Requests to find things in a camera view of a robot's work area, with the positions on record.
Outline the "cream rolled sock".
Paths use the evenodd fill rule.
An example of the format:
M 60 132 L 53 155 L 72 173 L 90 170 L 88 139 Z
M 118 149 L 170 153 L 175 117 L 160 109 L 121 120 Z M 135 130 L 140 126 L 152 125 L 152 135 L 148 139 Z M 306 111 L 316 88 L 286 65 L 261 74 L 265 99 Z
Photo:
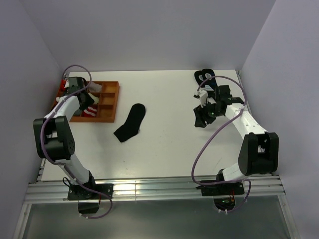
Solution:
M 89 96 L 93 99 L 94 104 L 97 105 L 99 102 L 99 97 L 94 96 L 93 94 L 89 93 Z

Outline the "red rolled sock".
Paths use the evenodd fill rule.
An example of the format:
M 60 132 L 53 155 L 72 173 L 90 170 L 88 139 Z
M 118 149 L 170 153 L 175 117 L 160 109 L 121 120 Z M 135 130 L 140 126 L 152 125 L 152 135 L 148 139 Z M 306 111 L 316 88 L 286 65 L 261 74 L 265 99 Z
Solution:
M 66 81 L 63 79 L 60 81 L 60 85 L 59 85 L 60 92 L 63 92 L 65 90 L 65 83 L 66 83 Z

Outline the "red white striped sock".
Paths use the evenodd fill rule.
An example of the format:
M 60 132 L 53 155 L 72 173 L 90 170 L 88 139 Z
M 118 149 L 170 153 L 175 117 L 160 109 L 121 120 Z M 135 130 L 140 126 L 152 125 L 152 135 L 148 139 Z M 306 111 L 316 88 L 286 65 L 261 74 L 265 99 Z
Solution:
M 97 108 L 96 107 L 88 107 L 82 112 L 83 117 L 94 118 L 97 116 Z

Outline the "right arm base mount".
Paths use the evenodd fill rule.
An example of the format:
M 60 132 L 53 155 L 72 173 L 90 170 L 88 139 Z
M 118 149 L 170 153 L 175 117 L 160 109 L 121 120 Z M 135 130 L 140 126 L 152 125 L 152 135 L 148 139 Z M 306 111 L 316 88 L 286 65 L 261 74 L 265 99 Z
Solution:
M 234 183 L 223 183 L 203 186 L 199 185 L 196 187 L 197 190 L 201 191 L 203 197 L 217 196 L 214 198 L 214 205 L 218 211 L 229 212 L 235 208 L 236 195 L 244 195 L 244 186 L 241 182 Z

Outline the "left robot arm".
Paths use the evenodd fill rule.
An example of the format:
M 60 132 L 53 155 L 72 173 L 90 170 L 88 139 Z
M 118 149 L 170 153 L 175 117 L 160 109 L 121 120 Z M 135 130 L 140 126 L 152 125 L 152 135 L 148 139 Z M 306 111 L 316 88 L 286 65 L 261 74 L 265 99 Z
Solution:
M 45 117 L 33 121 L 38 156 L 59 166 L 72 184 L 80 186 L 79 193 L 86 199 L 95 197 L 94 177 L 75 154 L 75 140 L 69 121 L 78 110 L 94 103 L 87 93 L 88 82 L 82 77 L 69 77 L 65 92 L 58 97 L 55 107 Z

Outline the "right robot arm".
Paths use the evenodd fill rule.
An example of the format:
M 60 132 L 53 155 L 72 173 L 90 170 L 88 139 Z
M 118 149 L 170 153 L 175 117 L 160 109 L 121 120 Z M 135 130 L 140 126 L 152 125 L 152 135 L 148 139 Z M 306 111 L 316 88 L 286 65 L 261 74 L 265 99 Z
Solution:
M 216 87 L 213 102 L 209 101 L 208 92 L 199 90 L 194 94 L 200 100 L 194 108 L 195 127 L 205 128 L 217 117 L 225 116 L 233 124 L 240 136 L 242 145 L 237 163 L 221 169 L 217 175 L 216 190 L 227 194 L 233 188 L 233 182 L 254 174 L 268 174 L 278 169 L 279 137 L 268 132 L 246 110 L 246 102 L 232 96 L 228 85 Z

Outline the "grey rolled sock top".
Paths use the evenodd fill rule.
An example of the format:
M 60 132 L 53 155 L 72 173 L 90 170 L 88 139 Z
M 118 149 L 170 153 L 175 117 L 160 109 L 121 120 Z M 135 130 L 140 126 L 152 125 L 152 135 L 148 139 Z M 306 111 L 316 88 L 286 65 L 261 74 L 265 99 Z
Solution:
M 88 90 L 93 93 L 99 93 L 102 90 L 102 85 L 92 82 L 89 85 Z

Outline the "aluminium rail frame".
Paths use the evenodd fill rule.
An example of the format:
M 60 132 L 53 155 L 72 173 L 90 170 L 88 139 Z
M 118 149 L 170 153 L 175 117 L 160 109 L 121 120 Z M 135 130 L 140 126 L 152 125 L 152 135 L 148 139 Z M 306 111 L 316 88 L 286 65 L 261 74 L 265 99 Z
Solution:
M 253 176 L 240 209 L 218 213 L 190 177 L 192 164 L 219 118 L 194 127 L 192 70 L 93 72 L 94 81 L 120 85 L 114 123 L 72 123 L 76 153 L 98 183 L 114 184 L 113 209 L 102 219 L 79 216 L 67 200 L 63 173 L 43 163 L 28 186 L 15 237 L 19 239 L 298 239 L 278 175 Z M 132 105 L 146 115 L 139 133 L 121 143 L 113 134 Z

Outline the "orange compartment tray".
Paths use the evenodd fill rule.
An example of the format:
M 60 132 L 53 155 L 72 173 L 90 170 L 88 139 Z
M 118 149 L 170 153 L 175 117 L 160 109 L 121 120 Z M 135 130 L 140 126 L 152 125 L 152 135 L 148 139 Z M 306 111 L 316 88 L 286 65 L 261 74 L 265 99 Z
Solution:
M 97 108 L 97 116 L 94 118 L 83 117 L 76 113 L 70 119 L 70 122 L 109 122 L 115 121 L 116 108 L 119 96 L 120 85 L 117 81 L 93 81 L 94 83 L 102 85 L 102 90 L 99 93 L 93 93 L 87 90 L 88 93 L 99 97 L 97 105 L 93 104 L 91 107 Z

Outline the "black patterned sock pair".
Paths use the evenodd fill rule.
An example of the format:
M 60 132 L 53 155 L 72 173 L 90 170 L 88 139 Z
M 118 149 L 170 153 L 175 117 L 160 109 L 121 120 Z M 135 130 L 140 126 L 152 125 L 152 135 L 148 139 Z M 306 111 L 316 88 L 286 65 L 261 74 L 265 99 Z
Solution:
M 212 69 L 209 68 L 205 68 L 194 72 L 194 77 L 198 85 L 201 85 L 203 81 L 213 76 L 215 76 L 215 73 Z M 202 88 L 204 88 L 207 91 L 214 91 L 216 87 L 217 83 L 215 78 L 208 80 L 202 86 Z

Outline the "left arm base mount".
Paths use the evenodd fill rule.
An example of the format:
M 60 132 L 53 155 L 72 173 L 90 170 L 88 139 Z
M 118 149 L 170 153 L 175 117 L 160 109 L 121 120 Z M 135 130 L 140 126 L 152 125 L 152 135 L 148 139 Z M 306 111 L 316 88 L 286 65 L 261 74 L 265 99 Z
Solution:
M 95 214 L 100 209 L 101 200 L 109 200 L 113 195 L 113 184 L 96 184 L 93 189 L 84 186 L 70 185 L 67 200 L 78 202 L 78 212 L 81 214 Z

